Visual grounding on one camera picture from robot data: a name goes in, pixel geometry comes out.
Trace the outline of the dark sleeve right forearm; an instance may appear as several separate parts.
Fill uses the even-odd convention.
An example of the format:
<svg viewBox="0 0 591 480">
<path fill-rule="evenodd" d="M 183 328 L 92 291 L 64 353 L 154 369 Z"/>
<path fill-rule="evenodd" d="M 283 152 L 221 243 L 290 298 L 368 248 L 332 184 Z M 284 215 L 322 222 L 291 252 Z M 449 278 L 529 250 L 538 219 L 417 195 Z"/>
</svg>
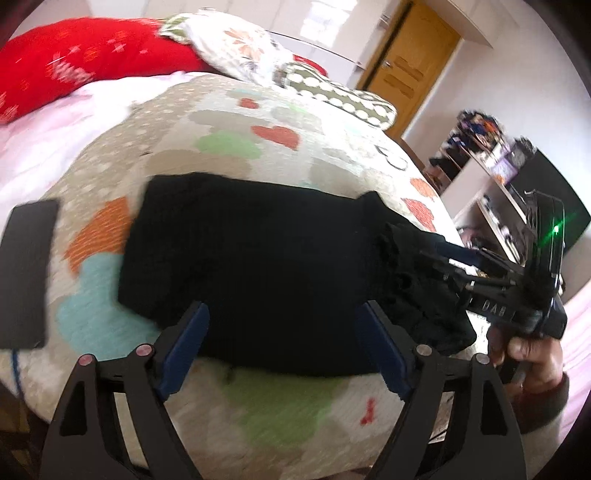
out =
<svg viewBox="0 0 591 480">
<path fill-rule="evenodd" d="M 521 385 L 511 382 L 504 386 L 522 435 L 546 427 L 557 419 L 569 397 L 570 384 L 566 373 L 560 375 L 559 382 L 542 383 L 541 391 L 526 387 L 530 377 L 536 378 L 529 373 Z"/>
</svg>

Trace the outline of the person's right hand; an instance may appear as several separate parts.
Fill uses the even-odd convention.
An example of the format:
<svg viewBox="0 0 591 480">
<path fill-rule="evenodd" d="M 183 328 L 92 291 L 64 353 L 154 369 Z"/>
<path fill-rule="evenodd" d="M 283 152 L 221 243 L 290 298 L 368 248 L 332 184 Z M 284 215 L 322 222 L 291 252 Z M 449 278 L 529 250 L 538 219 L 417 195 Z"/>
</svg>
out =
<svg viewBox="0 0 591 480">
<path fill-rule="evenodd" d="M 544 394 L 561 383 L 563 350 L 559 340 L 553 337 L 508 339 L 496 326 L 489 328 L 487 339 L 488 355 L 495 366 L 502 365 L 507 359 L 529 365 L 522 380 L 511 381 L 506 386 L 510 394 Z"/>
</svg>

